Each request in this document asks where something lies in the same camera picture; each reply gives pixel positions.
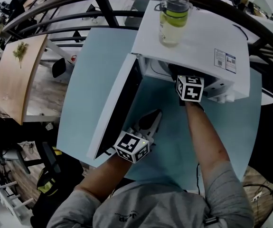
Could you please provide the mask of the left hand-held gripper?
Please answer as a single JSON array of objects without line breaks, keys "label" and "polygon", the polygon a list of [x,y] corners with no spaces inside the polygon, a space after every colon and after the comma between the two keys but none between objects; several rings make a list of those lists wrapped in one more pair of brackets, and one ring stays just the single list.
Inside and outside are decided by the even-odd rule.
[{"label": "left hand-held gripper", "polygon": [[132,127],[121,131],[113,145],[118,156],[132,163],[137,163],[146,156],[151,150],[151,145],[154,144],[153,137],[159,129],[161,119],[162,111],[152,110]]}]

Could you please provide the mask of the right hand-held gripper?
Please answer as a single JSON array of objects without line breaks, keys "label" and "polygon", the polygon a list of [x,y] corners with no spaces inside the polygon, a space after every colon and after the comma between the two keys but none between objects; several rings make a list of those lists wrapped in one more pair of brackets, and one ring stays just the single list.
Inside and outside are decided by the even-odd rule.
[{"label": "right hand-held gripper", "polygon": [[169,64],[168,68],[179,95],[179,105],[184,106],[187,101],[199,104],[203,95],[204,78],[196,76],[194,70],[186,67]]}]

